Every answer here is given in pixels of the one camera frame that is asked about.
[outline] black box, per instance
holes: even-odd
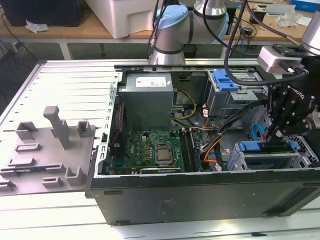
[[[226,12],[229,15],[228,29],[225,35],[229,35],[231,32],[232,24],[236,16],[237,6],[233,2],[230,2],[229,0],[224,1],[224,5],[226,7]]]
[[[12,26],[34,24],[77,27],[85,15],[83,0],[0,0]]]

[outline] yellow cable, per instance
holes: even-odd
[[[173,120],[182,120],[182,119],[188,119],[188,118],[191,118],[195,113],[196,113],[196,109],[197,109],[197,104],[196,102],[193,100],[193,98],[188,94],[186,93],[185,91],[183,91],[182,89],[178,89],[177,88],[177,91],[180,91],[182,93],[184,93],[193,103],[193,111],[190,115],[188,116],[182,116],[182,117],[172,117],[171,119]]]

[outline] wooden table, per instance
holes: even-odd
[[[306,17],[312,17],[313,13],[309,12],[299,12]],[[250,14],[248,11],[245,11],[242,19],[249,21]],[[283,33],[290,34],[291,36],[301,39],[306,26],[298,25],[298,27],[284,27],[279,28],[275,24],[275,16],[264,17],[263,22],[274,29],[277,29]],[[66,60],[71,60],[72,55],[68,48],[69,43],[99,43],[101,44],[101,49],[104,51],[105,43],[147,43],[150,37],[151,31],[141,31],[130,34],[125,38],[112,38],[111,34],[106,30],[103,24],[98,20],[96,15],[92,11],[87,11],[82,23],[78,27],[63,27],[63,26],[50,26],[50,31],[33,33],[30,32],[23,26],[12,27],[9,21],[6,21],[9,29],[12,33],[24,43],[58,43],[60,45],[61,51],[63,53],[63,57]],[[243,22],[244,27],[250,27],[249,24]],[[286,40],[259,25],[255,24],[257,33],[256,36],[252,39],[250,44],[252,45],[272,45],[275,43],[283,43]],[[3,42],[16,42],[17,40],[13,38],[13,36],[6,29],[2,19],[0,20],[0,38]],[[237,33],[235,40],[239,38],[239,33]],[[230,35],[226,35],[223,40],[228,43],[230,39]]]

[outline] metal plate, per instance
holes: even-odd
[[[230,92],[233,100],[239,101],[257,101],[258,98],[256,97],[255,93],[251,90],[239,90],[237,92]]]

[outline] blue cable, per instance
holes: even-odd
[[[262,136],[265,135],[265,128],[264,128],[264,126],[262,126],[260,123],[255,123],[255,124],[253,124],[253,125],[252,125],[252,138],[253,138],[253,140],[255,140],[255,141],[258,141],[258,140],[259,140],[259,138],[258,138],[258,136],[257,136],[257,131],[256,131],[256,128],[257,128],[257,127],[259,128],[261,135],[262,135]]]

